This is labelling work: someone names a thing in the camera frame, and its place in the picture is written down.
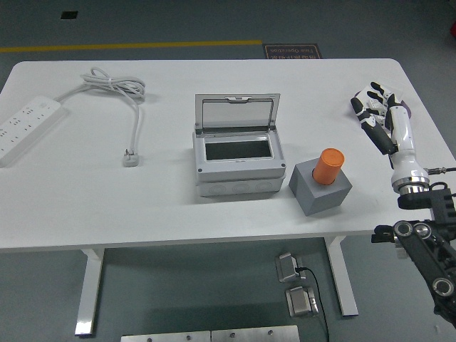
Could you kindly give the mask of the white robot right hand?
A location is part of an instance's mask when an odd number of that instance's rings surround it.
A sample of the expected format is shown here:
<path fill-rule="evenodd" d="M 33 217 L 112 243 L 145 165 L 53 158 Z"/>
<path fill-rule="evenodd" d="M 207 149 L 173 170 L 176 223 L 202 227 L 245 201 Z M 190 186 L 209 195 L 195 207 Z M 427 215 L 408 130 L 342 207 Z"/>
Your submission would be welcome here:
<path fill-rule="evenodd" d="M 429 190 L 429 175 L 416 159 L 409 110 L 404 102 L 384 85 L 372 82 L 351 98 L 351 105 L 366 135 L 389 157 L 394 192 L 404 195 Z"/>

